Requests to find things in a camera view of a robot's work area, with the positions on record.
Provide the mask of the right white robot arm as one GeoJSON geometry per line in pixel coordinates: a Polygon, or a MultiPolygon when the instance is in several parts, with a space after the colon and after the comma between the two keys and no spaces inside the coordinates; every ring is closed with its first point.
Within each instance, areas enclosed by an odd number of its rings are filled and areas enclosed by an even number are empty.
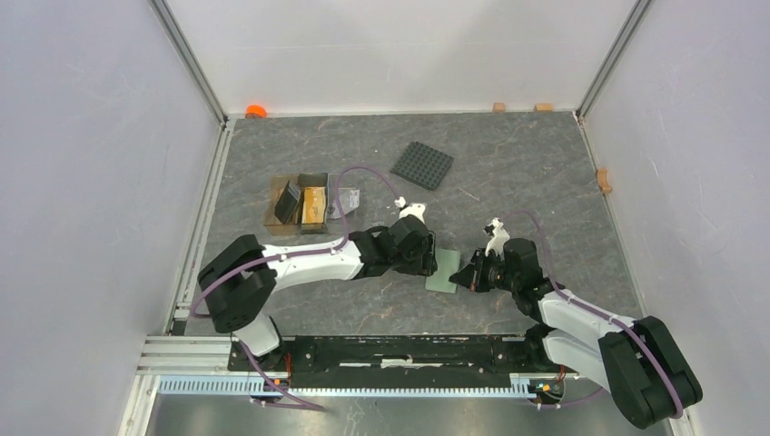
{"type": "Polygon", "coordinates": [[[607,391],[634,426],[680,417],[701,402],[703,388],[665,323],[633,319],[578,298],[544,272],[534,242],[515,238],[500,251],[480,248],[450,281],[481,293],[509,292],[535,321],[525,335],[527,364],[563,365],[607,391]]]}

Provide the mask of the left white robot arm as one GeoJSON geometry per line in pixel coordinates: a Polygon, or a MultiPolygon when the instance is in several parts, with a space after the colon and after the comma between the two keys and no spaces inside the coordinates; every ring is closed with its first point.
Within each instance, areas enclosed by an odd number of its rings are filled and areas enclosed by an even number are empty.
{"type": "Polygon", "coordinates": [[[197,316],[203,304],[216,332],[234,334],[246,342],[255,363],[274,370],[284,361],[285,346],[263,311],[273,294],[313,282],[380,277],[388,271],[428,277],[437,269],[434,252],[435,233],[414,215],[328,243],[276,246],[245,234],[202,267],[202,292],[190,314],[197,316]]]}

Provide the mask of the green card holder wallet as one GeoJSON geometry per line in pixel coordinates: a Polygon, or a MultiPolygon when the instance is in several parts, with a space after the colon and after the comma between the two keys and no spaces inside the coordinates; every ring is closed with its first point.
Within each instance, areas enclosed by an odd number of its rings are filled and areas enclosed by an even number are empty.
{"type": "Polygon", "coordinates": [[[426,278],[425,289],[430,292],[454,294],[457,284],[449,278],[459,271],[461,253],[455,250],[438,249],[435,253],[436,271],[426,278]]]}

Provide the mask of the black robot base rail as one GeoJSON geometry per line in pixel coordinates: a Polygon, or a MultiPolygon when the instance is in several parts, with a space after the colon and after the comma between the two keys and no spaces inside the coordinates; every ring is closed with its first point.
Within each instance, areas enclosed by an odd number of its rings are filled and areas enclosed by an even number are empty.
{"type": "Polygon", "coordinates": [[[503,388],[512,374],[556,379],[572,369],[547,362],[521,335],[312,336],[285,338],[258,358],[292,388],[503,388]]]}

